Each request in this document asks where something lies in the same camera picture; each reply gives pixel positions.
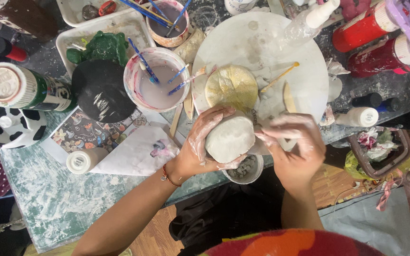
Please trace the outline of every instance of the black round board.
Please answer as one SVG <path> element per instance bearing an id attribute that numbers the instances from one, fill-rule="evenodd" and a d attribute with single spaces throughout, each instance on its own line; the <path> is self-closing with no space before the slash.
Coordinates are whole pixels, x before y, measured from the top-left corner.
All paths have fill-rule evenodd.
<path id="1" fill-rule="evenodd" d="M 90 118 L 101 123 L 127 119 L 135 104 L 123 84 L 124 68 L 109 60 L 80 63 L 72 74 L 72 90 L 78 106 Z"/>

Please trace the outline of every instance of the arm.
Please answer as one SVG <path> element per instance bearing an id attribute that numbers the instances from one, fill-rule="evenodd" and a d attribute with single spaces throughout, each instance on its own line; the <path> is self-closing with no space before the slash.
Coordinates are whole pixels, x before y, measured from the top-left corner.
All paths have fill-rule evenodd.
<path id="1" fill-rule="evenodd" d="M 275 173 L 286 190 L 282 227 L 322 230 L 311 179 L 325 159 L 325 145 L 314 119 L 306 114 L 284 115 L 256 135 L 272 154 Z M 278 138 L 296 139 L 297 144 L 292 152 L 286 152 Z"/>
<path id="2" fill-rule="evenodd" d="M 218 106 L 197 118 L 179 155 L 165 166 L 174 184 L 181 185 L 194 174 L 238 167 L 245 155 L 230 164 L 205 157 L 205 137 L 224 117 L 234 113 L 233 108 Z M 176 190 L 167 180 L 162 181 L 162 176 L 161 168 L 108 209 L 83 234 L 72 255 L 110 256 L 124 251 Z"/>

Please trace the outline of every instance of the green paint bottle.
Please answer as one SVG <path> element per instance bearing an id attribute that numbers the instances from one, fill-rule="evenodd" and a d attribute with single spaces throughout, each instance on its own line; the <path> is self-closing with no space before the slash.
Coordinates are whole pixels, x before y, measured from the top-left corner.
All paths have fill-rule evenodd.
<path id="1" fill-rule="evenodd" d="M 0 106 L 68 112 L 77 106 L 77 100 L 70 84 L 0 62 Z"/>

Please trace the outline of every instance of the brown basket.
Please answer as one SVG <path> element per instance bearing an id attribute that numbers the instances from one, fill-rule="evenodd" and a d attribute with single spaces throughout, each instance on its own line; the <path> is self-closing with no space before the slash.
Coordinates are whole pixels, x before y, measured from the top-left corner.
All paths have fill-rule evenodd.
<path id="1" fill-rule="evenodd" d="M 347 137 L 352 152 L 359 161 L 362 170 L 369 177 L 375 179 L 384 177 L 386 174 L 394 171 L 397 166 L 410 157 L 410 139 L 407 132 L 405 130 L 398 129 L 397 131 L 393 131 L 393 133 L 395 134 L 395 139 L 401 141 L 401 146 L 398 147 L 398 151 L 392 151 L 393 154 L 391 152 L 388 158 L 378 163 L 373 163 L 374 166 L 369 163 L 368 157 L 365 155 L 363 149 L 357 141 L 357 136 L 353 134 Z"/>

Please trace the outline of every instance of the white plastic tray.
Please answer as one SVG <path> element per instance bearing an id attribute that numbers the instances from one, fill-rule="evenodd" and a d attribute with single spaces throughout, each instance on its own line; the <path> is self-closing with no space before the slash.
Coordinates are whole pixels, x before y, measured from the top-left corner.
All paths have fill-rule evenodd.
<path id="1" fill-rule="evenodd" d="M 85 5 L 93 5 L 97 9 L 99 9 L 101 5 L 103 5 L 107 1 L 108 0 L 56 0 L 64 21 L 68 25 L 73 26 L 73 27 L 88 25 L 90 23 L 94 23 L 96 21 L 106 19 L 109 16 L 112 17 L 115 15 L 118 15 L 119 12 L 121 11 L 132 9 L 126 4 L 124 4 L 123 2 L 121 2 L 120 0 L 114 0 L 114 2 L 117 4 L 117 8 L 114 13 L 103 16 L 103 17 L 99 17 L 96 19 L 92 19 L 92 20 L 84 20 L 82 18 L 82 9 Z M 143 6 L 149 7 L 151 6 L 151 4 L 146 3 L 146 4 L 143 4 Z"/>
<path id="2" fill-rule="evenodd" d="M 115 34 L 123 32 L 126 41 L 130 37 L 139 50 L 156 46 L 149 35 L 146 22 L 139 12 L 127 9 L 115 16 L 106 15 L 103 18 L 105 19 L 62 32 L 56 39 L 56 47 L 70 77 L 72 77 L 77 65 L 67 60 L 65 54 L 67 48 L 72 46 L 73 43 L 83 46 L 82 38 L 89 42 L 99 30 L 104 33 L 112 32 Z M 134 49 L 129 45 L 126 55 L 130 59 L 134 54 Z"/>

